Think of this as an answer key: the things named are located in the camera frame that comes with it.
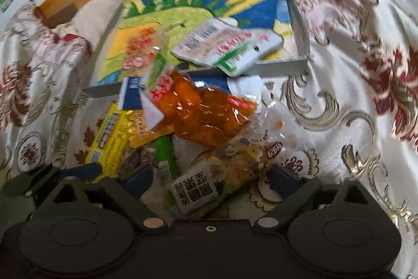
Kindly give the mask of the clear mixed nut bag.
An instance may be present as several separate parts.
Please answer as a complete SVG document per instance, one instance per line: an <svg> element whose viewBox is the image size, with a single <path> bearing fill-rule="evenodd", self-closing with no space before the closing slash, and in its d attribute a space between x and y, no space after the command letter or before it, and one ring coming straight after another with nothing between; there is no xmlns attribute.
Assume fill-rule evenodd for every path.
<svg viewBox="0 0 418 279"><path fill-rule="evenodd" d="M253 116L228 143L204 154L219 195L230 195L302 147L300 127L280 103Z"/></svg>

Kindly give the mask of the golden yellow snack packet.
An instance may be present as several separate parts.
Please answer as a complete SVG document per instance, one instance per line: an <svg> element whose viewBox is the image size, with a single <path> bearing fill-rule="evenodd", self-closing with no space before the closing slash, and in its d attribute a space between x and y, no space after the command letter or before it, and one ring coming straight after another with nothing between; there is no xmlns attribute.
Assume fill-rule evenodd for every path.
<svg viewBox="0 0 418 279"><path fill-rule="evenodd" d="M173 133L172 127L163 127L156 132L149 131L146 126L144 111L129 110L126 113L129 144L133 149L142 147L155 139L163 136L167 136Z"/></svg>

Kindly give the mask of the green stick snack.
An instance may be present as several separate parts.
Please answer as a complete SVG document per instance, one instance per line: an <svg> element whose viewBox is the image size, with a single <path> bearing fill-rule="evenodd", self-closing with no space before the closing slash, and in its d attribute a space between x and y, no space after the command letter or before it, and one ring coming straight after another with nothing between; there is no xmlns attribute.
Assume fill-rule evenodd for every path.
<svg viewBox="0 0 418 279"><path fill-rule="evenodd" d="M173 210L176 207L176 199L171 192L171 184L176 180L180 171L176 163L170 135L158 137L154 140L156 170L164 189L164 209Z"/></svg>

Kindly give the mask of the blue white snack packet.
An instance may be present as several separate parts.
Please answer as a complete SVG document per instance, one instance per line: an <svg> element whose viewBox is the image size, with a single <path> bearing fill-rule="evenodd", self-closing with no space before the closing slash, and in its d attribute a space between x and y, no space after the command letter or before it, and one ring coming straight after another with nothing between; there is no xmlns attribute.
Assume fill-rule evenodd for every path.
<svg viewBox="0 0 418 279"><path fill-rule="evenodd" d="M122 80L119 96L118 110L142 109L141 102L141 78L136 76L125 77Z"/></svg>

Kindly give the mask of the orange transparent snack bag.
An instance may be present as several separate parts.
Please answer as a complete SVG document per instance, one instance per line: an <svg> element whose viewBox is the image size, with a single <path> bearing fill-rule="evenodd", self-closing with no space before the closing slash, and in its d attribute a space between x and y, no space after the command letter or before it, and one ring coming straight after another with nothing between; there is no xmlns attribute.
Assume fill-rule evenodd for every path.
<svg viewBox="0 0 418 279"><path fill-rule="evenodd" d="M153 129L168 127L182 139L215 148L246 127L257 104L217 88L198 88L187 74L171 66L152 66L144 94L162 113Z"/></svg>

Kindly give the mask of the floral white satin bedspread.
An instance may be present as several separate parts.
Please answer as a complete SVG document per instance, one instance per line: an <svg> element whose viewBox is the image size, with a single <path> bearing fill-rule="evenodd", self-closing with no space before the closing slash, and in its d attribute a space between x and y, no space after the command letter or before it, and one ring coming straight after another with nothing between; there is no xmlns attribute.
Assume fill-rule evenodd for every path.
<svg viewBox="0 0 418 279"><path fill-rule="evenodd" d="M295 172L355 176L399 228L400 278L417 277L417 0L295 0L310 38L307 76L267 79L312 139ZM84 163L110 98L90 99L71 20L48 28L28 1L1 33L1 178Z"/></svg>

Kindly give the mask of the black white label packet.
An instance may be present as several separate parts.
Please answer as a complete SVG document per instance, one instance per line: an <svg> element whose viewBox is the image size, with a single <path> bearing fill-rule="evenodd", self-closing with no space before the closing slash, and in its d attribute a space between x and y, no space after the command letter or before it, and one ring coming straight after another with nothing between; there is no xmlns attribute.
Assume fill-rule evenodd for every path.
<svg viewBox="0 0 418 279"><path fill-rule="evenodd" d="M209 168L195 165L171 184L171 192L178 209L189 215L218 199L219 195Z"/></svg>

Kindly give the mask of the clear red-print snack packet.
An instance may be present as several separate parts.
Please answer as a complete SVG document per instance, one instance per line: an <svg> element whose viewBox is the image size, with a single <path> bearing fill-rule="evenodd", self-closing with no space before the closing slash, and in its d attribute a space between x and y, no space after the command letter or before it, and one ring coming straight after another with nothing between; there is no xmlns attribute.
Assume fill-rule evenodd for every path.
<svg viewBox="0 0 418 279"><path fill-rule="evenodd" d="M145 75L156 54L165 51L166 44L166 33L161 26L146 26L138 34L129 37L118 80Z"/></svg>

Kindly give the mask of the grey tray with painted liner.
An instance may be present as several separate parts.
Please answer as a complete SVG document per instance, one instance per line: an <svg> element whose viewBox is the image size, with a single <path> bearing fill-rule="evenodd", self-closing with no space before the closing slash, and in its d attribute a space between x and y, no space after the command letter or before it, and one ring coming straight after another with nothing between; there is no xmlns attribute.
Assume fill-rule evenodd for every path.
<svg viewBox="0 0 418 279"><path fill-rule="evenodd" d="M166 59L194 77L303 75L310 48L295 0L124 0L98 45L86 92L140 76L159 35Z"/></svg>

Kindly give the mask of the white green barcode packet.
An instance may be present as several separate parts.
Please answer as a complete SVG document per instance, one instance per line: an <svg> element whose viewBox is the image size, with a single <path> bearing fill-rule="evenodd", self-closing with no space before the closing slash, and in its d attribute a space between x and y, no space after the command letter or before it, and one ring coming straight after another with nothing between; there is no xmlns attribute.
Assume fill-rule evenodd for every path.
<svg viewBox="0 0 418 279"><path fill-rule="evenodd" d="M179 59L237 77L280 49L283 42L283 37L270 29L243 29L211 18L187 33L171 52Z"/></svg>

